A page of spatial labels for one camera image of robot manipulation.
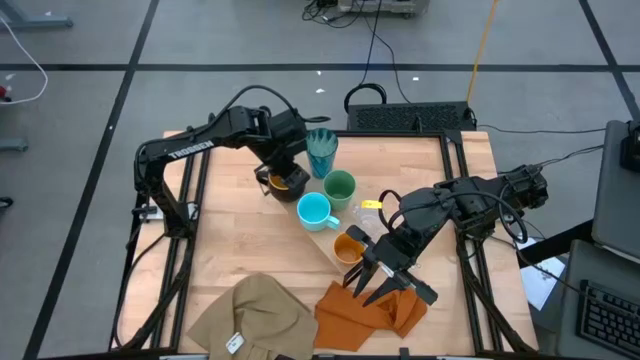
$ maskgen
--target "table leg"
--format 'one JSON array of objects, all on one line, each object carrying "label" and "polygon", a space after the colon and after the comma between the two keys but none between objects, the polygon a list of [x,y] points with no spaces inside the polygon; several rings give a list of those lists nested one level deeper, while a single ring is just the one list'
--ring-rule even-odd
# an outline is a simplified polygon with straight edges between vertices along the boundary
[{"label": "table leg", "polygon": [[73,21],[66,16],[28,16],[11,0],[0,0],[0,12],[8,18],[7,24],[12,30],[73,26]]}]

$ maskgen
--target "blue mug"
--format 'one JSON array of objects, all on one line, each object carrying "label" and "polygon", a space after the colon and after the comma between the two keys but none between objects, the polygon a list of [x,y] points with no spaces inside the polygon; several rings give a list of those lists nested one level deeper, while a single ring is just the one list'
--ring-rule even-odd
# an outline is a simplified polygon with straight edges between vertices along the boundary
[{"label": "blue mug", "polygon": [[309,231],[340,227],[340,220],[331,216],[329,199],[320,193],[308,193],[298,201],[298,218]]}]

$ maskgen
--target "small yellow object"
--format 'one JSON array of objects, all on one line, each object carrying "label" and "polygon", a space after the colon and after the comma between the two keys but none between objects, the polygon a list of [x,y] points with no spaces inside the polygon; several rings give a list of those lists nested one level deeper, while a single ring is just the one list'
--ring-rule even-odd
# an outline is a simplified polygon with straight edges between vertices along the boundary
[{"label": "small yellow object", "polygon": [[382,203],[375,200],[364,200],[362,207],[365,209],[382,209]]}]

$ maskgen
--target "wooden table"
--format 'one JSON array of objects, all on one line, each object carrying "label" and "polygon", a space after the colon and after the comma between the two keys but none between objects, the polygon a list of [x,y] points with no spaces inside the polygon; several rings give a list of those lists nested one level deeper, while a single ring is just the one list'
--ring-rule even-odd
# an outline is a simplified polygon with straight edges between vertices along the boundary
[{"label": "wooden table", "polygon": [[[495,177],[488,135],[469,132],[463,133],[463,139],[470,174]],[[459,176],[453,146],[450,146],[450,153],[453,155],[454,176]],[[298,163],[308,165],[306,154],[301,155]],[[310,309],[314,309],[331,281],[342,281],[344,268],[336,267],[335,259],[323,253],[322,244],[312,241],[296,217],[287,212],[287,206],[271,196],[262,195],[253,174],[258,164],[259,160],[246,148],[216,148],[211,153],[180,352],[205,351],[184,335],[186,330],[211,302],[247,275],[263,272],[275,277]],[[404,195],[445,180],[439,142],[428,138],[341,137],[334,168],[350,171],[356,177],[359,194],[374,199],[384,189],[394,189]],[[165,180],[174,194],[179,191],[183,169],[184,161],[180,161],[170,164],[165,170]],[[199,157],[194,169],[199,169]],[[192,198],[197,172],[194,170],[189,191]],[[385,206],[389,214],[397,209],[397,202],[388,197]],[[348,218],[340,213],[336,216]],[[161,222],[144,225],[136,254],[162,231]],[[326,229],[318,236],[334,238],[337,235],[338,232]],[[508,238],[502,229],[497,235]],[[157,302],[168,244],[167,239],[146,255],[131,277],[120,321],[120,336],[124,341],[131,338]],[[498,308],[524,341],[537,348],[514,250],[499,241],[487,241],[484,248]],[[440,231],[418,262],[420,269],[412,272],[438,292],[438,301],[406,338],[400,339],[393,332],[378,330],[359,353],[398,354],[398,348],[408,347],[414,355],[473,354],[451,223]],[[379,284],[374,280],[370,286]],[[478,304],[485,348],[490,348],[486,315]],[[164,345],[169,343],[173,315],[172,307],[167,311]],[[316,353],[327,352],[349,353],[316,349]]]}]

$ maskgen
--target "green cup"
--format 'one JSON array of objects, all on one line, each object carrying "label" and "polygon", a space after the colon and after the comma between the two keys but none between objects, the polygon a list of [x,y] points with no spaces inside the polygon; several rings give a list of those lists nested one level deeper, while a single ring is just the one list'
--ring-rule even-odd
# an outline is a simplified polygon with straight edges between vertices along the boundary
[{"label": "green cup", "polygon": [[333,210],[344,210],[356,192],[356,179],[344,170],[334,170],[324,178],[324,193]]}]

